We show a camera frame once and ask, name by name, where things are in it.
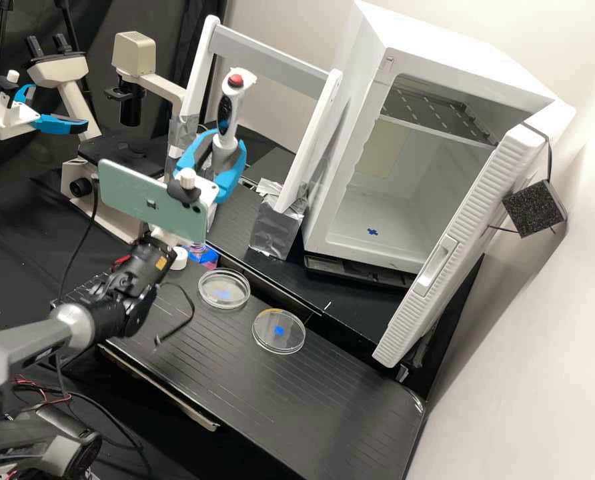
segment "gray tape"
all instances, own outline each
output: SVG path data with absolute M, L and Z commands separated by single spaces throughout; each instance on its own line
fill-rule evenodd
M 182 118 L 174 116 L 169 120 L 168 146 L 166 149 L 166 163 L 164 165 L 166 180 L 170 178 L 179 160 L 179 157 L 169 154 L 171 147 L 185 151 L 195 141 L 198 125 L 199 115 L 189 115 Z
M 265 182 L 265 179 L 262 179 L 260 183 L 265 183 L 273 189 L 270 185 L 273 182 Z M 268 193 L 262 199 L 251 232 L 249 247 L 265 255 L 286 260 L 308 206 L 307 186 L 306 184 L 300 186 L 297 199 L 283 213 L 273 210 L 277 198 L 278 195 Z

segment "petri dish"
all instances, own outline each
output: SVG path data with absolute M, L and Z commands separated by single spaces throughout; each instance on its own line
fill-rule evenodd
M 235 309 L 251 295 L 249 281 L 234 270 L 215 269 L 201 276 L 197 289 L 202 299 L 219 309 Z
M 257 344 L 278 355 L 289 355 L 300 350 L 305 337 L 302 321 L 286 310 L 264 310 L 253 322 L 253 338 Z

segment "red button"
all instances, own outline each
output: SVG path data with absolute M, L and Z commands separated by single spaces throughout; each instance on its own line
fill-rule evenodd
M 239 73 L 234 73 L 229 77 L 229 87 L 240 88 L 244 85 L 244 80 Z

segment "black foam pad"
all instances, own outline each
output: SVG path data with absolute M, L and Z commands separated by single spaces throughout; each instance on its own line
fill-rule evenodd
M 503 198 L 502 203 L 522 238 L 566 220 L 566 211 L 547 180 Z

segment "white box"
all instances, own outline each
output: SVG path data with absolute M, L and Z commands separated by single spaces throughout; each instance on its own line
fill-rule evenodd
M 335 135 L 302 179 L 304 245 L 418 274 L 374 353 L 393 366 L 442 312 L 487 226 L 504 219 L 502 197 L 543 151 L 521 123 L 553 144 L 575 110 L 493 46 L 361 1 L 333 66 L 344 74 Z

